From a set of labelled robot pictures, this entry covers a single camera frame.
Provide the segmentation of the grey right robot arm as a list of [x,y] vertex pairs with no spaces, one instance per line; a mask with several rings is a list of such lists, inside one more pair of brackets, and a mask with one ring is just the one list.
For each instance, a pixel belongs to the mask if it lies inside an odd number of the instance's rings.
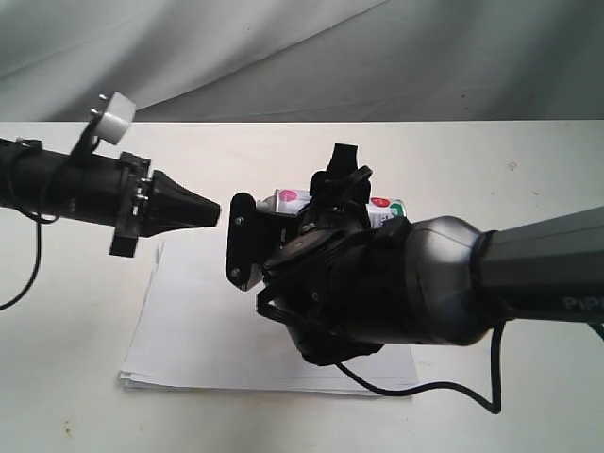
[[487,232],[453,216],[374,227],[352,199],[285,214],[239,193],[226,276],[314,365],[386,344],[465,346],[515,319],[600,322],[603,211]]

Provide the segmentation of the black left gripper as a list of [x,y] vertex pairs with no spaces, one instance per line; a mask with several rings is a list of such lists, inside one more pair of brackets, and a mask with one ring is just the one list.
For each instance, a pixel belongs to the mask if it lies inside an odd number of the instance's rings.
[[149,175],[150,159],[128,152],[119,157],[119,207],[115,217],[109,254],[133,258],[141,236],[143,209],[149,193],[150,227],[216,227],[221,207],[197,193],[185,189],[164,172]]

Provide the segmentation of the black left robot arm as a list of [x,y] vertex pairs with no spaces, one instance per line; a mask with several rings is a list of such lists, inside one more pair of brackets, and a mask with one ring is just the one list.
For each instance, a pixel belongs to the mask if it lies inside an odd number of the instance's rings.
[[45,150],[39,141],[1,141],[1,205],[43,217],[109,226],[112,256],[131,258],[138,240],[215,227],[219,204],[150,168],[128,152],[117,158]]

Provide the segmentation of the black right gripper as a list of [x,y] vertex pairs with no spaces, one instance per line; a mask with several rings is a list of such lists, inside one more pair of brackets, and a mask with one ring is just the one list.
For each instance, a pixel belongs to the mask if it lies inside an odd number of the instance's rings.
[[[230,202],[226,277],[241,291],[260,281],[259,211],[249,193]],[[377,353],[386,344],[414,344],[415,319],[406,296],[404,217],[377,229],[330,231],[297,260],[270,260],[257,313],[284,325],[303,359],[329,366]]]

